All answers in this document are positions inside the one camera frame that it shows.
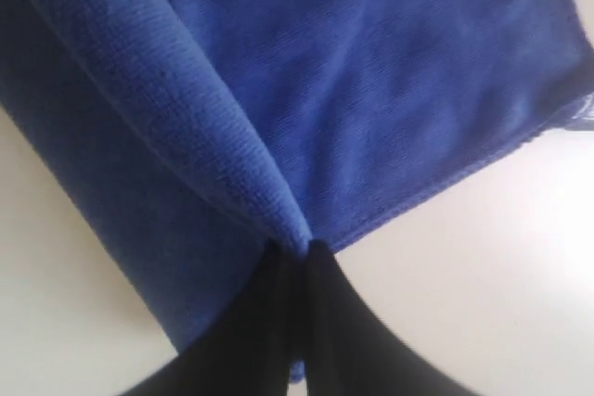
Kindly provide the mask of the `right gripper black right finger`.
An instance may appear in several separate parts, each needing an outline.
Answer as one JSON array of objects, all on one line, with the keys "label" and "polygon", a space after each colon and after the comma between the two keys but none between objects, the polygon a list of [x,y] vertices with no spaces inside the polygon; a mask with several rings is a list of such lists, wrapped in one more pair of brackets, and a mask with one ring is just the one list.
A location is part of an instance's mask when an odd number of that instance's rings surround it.
[{"label": "right gripper black right finger", "polygon": [[370,310],[328,246],[303,262],[303,359],[309,395],[467,395]]}]

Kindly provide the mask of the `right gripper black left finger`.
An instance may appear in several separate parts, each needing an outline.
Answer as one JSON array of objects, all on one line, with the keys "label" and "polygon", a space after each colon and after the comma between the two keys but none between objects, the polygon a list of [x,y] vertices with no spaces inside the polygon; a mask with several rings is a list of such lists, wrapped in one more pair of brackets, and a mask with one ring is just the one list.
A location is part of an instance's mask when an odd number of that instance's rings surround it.
[{"label": "right gripper black left finger", "polygon": [[299,263],[269,241],[245,288],[197,340],[125,393],[286,395],[303,353]]}]

